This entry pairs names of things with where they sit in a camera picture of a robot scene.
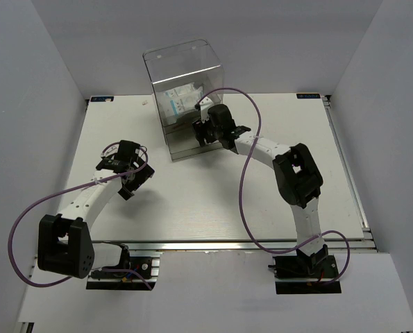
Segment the cotton pad packet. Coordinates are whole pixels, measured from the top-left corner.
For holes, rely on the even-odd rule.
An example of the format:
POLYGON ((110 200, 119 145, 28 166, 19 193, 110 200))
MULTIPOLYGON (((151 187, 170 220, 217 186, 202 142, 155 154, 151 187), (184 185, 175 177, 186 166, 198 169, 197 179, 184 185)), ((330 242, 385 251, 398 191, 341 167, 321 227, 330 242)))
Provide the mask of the cotton pad packet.
POLYGON ((203 86, 188 83, 168 89, 162 95, 170 99, 191 99, 196 103, 203 96, 203 86))
POLYGON ((199 95, 187 95, 178 97, 164 97, 161 100, 160 110, 166 119, 177 119, 192 110, 200 99, 199 95))

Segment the clear acrylic drawer organizer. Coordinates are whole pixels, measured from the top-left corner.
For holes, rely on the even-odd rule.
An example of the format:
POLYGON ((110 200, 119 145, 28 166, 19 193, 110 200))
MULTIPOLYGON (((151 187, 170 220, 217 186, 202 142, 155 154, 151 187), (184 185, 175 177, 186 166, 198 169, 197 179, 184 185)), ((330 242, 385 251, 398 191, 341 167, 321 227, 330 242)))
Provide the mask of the clear acrylic drawer organizer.
POLYGON ((142 55, 152 86, 155 105, 172 161, 220 149, 219 143, 195 138, 192 124, 202 110, 223 102, 224 68, 206 39, 181 42, 145 51, 142 55))

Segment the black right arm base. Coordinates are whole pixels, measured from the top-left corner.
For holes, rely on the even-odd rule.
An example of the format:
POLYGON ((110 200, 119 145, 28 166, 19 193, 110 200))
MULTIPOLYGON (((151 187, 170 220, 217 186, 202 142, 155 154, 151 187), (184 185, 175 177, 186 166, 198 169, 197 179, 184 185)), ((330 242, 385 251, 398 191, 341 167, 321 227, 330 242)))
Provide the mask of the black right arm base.
POLYGON ((329 283, 339 275, 335 257, 329 255, 317 269, 309 273, 295 256, 273 257, 268 269, 274 274, 278 295, 340 294, 339 281, 329 283))

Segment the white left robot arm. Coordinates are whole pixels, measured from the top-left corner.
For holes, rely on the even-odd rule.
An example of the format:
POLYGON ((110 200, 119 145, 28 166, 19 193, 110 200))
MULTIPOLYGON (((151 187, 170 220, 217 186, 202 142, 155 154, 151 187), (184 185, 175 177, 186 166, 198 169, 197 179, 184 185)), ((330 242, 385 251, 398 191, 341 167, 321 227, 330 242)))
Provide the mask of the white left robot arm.
POLYGON ((112 197, 129 200, 153 176, 155 171, 146 161, 143 146, 120 141, 117 152, 101 158, 93 179, 68 206, 55 216, 41 219, 37 250, 40 270, 80 279, 103 268, 117 277, 129 272, 127 246, 93 244, 90 230, 112 197))

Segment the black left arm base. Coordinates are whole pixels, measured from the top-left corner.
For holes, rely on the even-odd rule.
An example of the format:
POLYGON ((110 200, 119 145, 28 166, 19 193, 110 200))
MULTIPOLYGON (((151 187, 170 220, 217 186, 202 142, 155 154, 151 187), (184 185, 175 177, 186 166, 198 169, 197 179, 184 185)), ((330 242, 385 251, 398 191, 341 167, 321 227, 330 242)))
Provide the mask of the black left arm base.
POLYGON ((161 253, 122 246, 119 262, 93 269, 86 289, 97 291, 151 291, 158 279, 161 253))

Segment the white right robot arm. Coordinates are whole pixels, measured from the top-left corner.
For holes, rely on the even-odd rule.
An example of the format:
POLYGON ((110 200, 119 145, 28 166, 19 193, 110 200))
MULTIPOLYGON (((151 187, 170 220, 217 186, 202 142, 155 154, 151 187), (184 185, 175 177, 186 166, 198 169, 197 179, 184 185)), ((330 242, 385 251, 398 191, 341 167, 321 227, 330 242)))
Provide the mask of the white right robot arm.
POLYGON ((201 146, 219 142, 237 155, 246 156, 239 181, 239 213, 244 228, 260 249, 263 246, 249 230, 244 216, 244 176, 250 159, 254 159, 274 172, 281 198, 291 207, 296 227, 296 253, 298 270, 312 277, 323 267, 328 247, 321 236, 318 204, 323 177, 305 144, 286 146, 261 137, 246 126, 237 126, 224 104, 200 102, 195 108, 201 118, 192 124, 195 138, 201 146))

